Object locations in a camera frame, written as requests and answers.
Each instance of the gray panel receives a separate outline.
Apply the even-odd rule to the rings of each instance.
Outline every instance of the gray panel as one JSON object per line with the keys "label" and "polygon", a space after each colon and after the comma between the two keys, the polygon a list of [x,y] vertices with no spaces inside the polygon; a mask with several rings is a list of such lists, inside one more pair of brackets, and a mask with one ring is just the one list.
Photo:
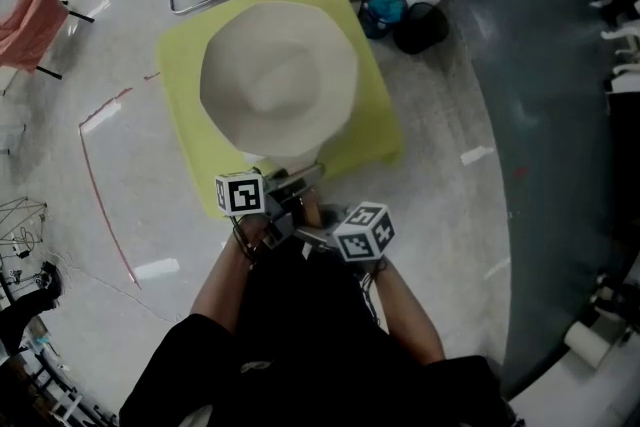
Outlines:
{"label": "gray panel", "polygon": [[512,302],[503,385],[543,372],[612,260],[613,49],[590,0],[454,0],[500,154]]}

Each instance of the yellow table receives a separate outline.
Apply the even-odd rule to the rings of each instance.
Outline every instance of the yellow table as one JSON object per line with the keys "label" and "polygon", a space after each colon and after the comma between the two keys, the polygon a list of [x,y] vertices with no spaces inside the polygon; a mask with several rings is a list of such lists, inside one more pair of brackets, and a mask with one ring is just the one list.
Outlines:
{"label": "yellow table", "polygon": [[[216,202],[215,175],[251,166],[218,131],[200,104],[200,71],[206,46],[227,22],[257,2],[300,2],[324,10],[353,44],[360,77],[353,114],[343,131],[325,144],[318,160],[327,177],[373,160],[392,163],[402,153],[402,132],[387,88],[349,0],[229,0],[162,34],[157,57],[169,109],[182,149],[207,214],[222,217]],[[263,172],[272,168],[262,162]]]}

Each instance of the pink chair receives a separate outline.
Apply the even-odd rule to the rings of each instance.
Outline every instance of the pink chair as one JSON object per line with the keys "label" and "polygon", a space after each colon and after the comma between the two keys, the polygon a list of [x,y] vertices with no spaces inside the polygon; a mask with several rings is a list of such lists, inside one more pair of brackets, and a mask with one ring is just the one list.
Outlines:
{"label": "pink chair", "polygon": [[62,75],[38,66],[68,15],[89,23],[95,20],[69,11],[60,0],[18,0],[13,11],[0,20],[0,66],[33,73],[47,73],[58,80]]}

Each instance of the sleeve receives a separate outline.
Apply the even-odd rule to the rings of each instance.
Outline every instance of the sleeve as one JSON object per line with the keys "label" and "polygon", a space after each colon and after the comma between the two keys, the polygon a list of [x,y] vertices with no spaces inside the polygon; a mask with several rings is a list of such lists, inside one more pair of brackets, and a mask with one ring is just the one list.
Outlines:
{"label": "sleeve", "polygon": [[511,427],[513,415],[500,385],[480,356],[450,359],[423,367],[429,395],[441,418],[474,427]]}
{"label": "sleeve", "polygon": [[[205,345],[210,349],[203,350]],[[179,426],[214,398],[224,404],[238,361],[231,333],[207,317],[190,315],[171,328],[153,354],[120,410],[121,427]]]}

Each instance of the trash can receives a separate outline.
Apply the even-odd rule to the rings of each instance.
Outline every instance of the trash can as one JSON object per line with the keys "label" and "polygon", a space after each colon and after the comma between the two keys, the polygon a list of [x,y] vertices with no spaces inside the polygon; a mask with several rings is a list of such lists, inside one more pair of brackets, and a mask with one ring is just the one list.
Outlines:
{"label": "trash can", "polygon": [[362,0],[358,19],[369,39],[380,39],[407,14],[406,0]]}
{"label": "trash can", "polygon": [[449,22],[437,7],[418,2],[393,30],[393,39],[400,50],[418,54],[449,35]]}

